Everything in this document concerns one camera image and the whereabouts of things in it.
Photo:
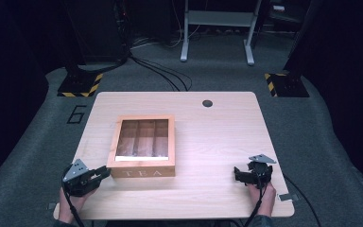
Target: black base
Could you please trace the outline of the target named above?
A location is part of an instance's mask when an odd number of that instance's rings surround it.
[[[272,96],[309,97],[300,78],[293,80],[285,74],[265,74],[265,78]]]
[[[79,73],[77,77],[69,74],[58,89],[58,96],[92,96],[102,78],[100,73]]]

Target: wooden box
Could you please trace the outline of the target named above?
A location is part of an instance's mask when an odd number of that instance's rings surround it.
[[[174,177],[174,116],[119,116],[107,168],[114,178]]]

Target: gray carpet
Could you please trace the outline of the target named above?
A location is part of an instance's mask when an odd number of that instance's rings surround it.
[[[245,37],[205,37],[190,42],[188,62],[180,62],[182,44],[151,44],[131,50],[133,56],[162,64],[190,77],[191,91],[256,93],[280,165],[310,200],[322,226],[363,226],[363,178],[337,140],[327,107],[316,88],[302,78],[309,98],[272,97],[265,73],[282,73],[292,45],[289,35],[262,34],[253,50],[255,65],[246,64]],[[88,69],[104,65],[86,66]],[[50,202],[58,201],[60,177],[78,147],[92,97],[58,97],[66,72],[46,75],[49,92],[22,139],[0,168],[0,226],[51,226]],[[180,88],[182,85],[172,79]],[[133,61],[105,73],[98,92],[172,91],[159,75]],[[85,105],[80,124],[66,124],[76,105]],[[290,183],[295,214],[275,218],[276,226],[317,226],[303,196]],[[96,221],[104,226],[106,221]],[[202,220],[173,220],[170,226],[201,226]],[[118,222],[118,226],[131,226]]]

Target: yellow and black hazard tape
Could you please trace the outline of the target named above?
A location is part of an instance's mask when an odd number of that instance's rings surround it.
[[[58,96],[68,96],[68,97],[75,97],[75,96],[93,96],[96,89],[98,89],[99,82],[102,79],[102,74],[96,76],[93,86],[91,87],[90,91],[85,93],[74,93],[74,92],[58,92]]]
[[[268,84],[268,88],[270,91],[270,94],[272,96],[278,96],[278,94],[276,93],[276,89],[275,89],[275,85],[272,82],[271,76],[286,76],[286,74],[265,74],[265,79],[267,80],[267,84]]]

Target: human arm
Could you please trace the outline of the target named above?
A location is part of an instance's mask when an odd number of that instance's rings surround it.
[[[86,195],[82,197],[70,197],[70,202],[73,204],[73,206],[76,208],[76,210],[79,212],[82,207],[84,206],[84,203],[87,201],[87,199],[95,193],[95,190],[87,193]],[[72,214],[72,211],[70,210],[70,205],[67,202],[67,199],[64,196],[63,189],[60,189],[60,206],[59,206],[59,217],[58,220],[55,221],[54,227],[70,227],[74,226],[72,225],[73,220],[75,217]]]
[[[260,190],[253,184],[248,184],[248,189],[251,195],[252,206],[255,207],[260,197]],[[261,206],[254,219],[252,220],[252,227],[272,227],[272,219],[270,218],[275,204],[276,189],[272,183],[269,182],[267,187],[263,188],[264,196],[262,197]]]

